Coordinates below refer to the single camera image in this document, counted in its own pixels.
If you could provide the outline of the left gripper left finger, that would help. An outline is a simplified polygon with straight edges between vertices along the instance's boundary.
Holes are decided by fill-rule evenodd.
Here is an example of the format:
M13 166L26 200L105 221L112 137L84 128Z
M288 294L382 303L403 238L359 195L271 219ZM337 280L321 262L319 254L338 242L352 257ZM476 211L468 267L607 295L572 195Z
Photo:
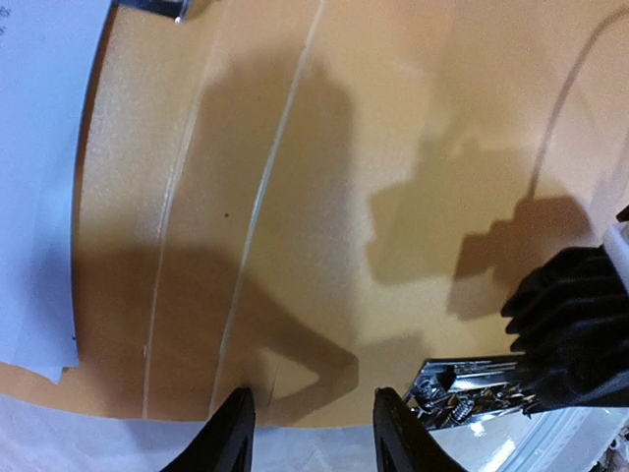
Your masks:
M256 409L249 387L235 388L163 472L252 470Z

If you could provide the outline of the chrome folder spring clip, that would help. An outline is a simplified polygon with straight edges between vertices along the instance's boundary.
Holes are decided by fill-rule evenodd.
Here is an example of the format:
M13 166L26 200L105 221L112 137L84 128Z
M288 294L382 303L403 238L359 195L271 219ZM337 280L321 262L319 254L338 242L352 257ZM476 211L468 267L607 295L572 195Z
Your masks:
M191 0L114 0L116 5L169 18L182 23L192 6Z

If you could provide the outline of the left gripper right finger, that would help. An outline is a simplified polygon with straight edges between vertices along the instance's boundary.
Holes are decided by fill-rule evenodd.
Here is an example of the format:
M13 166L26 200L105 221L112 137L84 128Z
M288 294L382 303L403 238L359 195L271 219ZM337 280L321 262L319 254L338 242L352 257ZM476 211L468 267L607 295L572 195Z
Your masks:
M372 423L379 472L464 471L419 423L392 387L375 391Z

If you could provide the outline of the orange file folder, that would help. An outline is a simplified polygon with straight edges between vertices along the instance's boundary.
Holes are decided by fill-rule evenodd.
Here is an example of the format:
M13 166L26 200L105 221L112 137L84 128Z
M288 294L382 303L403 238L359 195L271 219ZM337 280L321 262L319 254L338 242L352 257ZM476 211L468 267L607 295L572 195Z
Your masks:
M118 9L91 117L70 404L362 424L627 195L624 1Z

